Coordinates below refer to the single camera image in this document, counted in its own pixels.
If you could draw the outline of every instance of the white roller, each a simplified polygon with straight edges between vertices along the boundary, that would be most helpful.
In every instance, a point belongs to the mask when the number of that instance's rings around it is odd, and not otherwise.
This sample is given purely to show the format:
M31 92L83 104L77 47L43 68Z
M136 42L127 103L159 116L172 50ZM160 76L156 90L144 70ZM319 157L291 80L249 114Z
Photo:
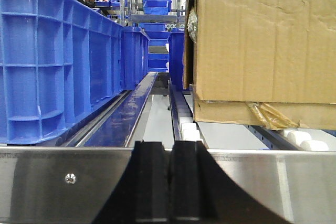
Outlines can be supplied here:
M297 128L287 128L287 129L283 129L283 130L280 131L280 135L281 135L281 136L284 136L284 137L287 137L289 132L297 131L297 130L298 130Z
M326 152L329 150L325 142L317 140L303 141L300 147L305 151Z
M182 131L182 139L196 141L201 138L200 132L198 130L184 130Z
M304 131L291 131L287 135L287 139L296 145L301 145L303 141L310 141L311 135Z
M182 123L193 123L193 118L187 118L185 116L180 117L179 123L180 123L180 129L182 128Z
M182 123L181 131L184 130L197 130L196 123Z

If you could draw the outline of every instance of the stainless steel panel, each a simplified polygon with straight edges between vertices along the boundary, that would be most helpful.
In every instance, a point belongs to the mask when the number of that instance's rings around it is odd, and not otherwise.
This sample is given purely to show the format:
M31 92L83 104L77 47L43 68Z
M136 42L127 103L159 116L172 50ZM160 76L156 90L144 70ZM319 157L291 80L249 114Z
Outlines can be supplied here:
M336 223L336 154L209 150L246 192L299 224Z
M0 222L91 223L130 155L125 148L0 147ZM67 184L67 174L76 183Z
M181 17L181 21L184 22L185 16ZM166 22L173 23L177 21L176 15L132 15L133 22Z

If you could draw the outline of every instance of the conveyor belt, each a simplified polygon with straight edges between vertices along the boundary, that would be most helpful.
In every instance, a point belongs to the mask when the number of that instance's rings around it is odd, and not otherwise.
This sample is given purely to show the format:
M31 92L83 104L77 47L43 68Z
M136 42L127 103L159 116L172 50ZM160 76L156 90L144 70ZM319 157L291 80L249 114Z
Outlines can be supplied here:
M145 121L142 112L153 89L169 90L175 140L181 136L180 117L192 116L183 95L167 80L149 74L69 142L97 147L0 146L0 222L89 224L96 218L95 223L264 224L285 223L284 218L299 224L336 223L333 152L208 149L214 161L200 143L176 141L173 152L164 151L161 143L138 143L132 155L136 165L121 186L132 149L111 145L142 140L138 126ZM265 144L292 150L279 134L262 130L256 132ZM113 194L119 200L104 210Z

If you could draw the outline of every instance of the metal shelf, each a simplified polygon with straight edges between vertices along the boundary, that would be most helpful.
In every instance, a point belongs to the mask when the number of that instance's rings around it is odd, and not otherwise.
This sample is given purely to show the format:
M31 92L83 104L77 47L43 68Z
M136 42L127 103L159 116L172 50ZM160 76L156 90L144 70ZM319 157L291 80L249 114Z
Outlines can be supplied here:
M184 22L185 17L181 16L180 20L177 20L176 15L142 15L142 14L132 14L130 21L132 22L166 22L166 23L176 23Z

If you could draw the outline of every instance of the brown cardboard box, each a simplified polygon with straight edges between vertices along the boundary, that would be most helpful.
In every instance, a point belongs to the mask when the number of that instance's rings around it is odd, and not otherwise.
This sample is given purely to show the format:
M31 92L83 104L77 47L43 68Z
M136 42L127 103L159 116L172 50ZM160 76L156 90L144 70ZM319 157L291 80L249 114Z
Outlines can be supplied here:
M336 130L336 0L188 0L184 84L196 121L262 125L265 102L300 127Z

